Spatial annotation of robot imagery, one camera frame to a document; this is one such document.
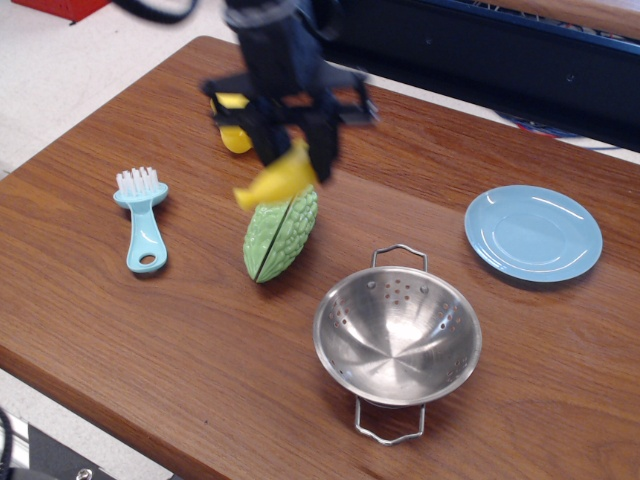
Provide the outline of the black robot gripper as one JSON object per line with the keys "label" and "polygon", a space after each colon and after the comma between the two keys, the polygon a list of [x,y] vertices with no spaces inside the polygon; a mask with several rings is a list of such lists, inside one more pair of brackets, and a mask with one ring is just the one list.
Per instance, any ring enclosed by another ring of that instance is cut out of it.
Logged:
{"label": "black robot gripper", "polygon": [[[323,41],[334,39],[342,11],[318,9],[226,9],[246,70],[202,84],[214,122],[247,131],[267,167],[291,148],[284,125],[304,125],[311,165],[320,183],[328,180],[338,157],[338,124],[365,125],[376,118],[367,75],[328,63]],[[241,94],[243,109],[222,106],[218,93]]]}

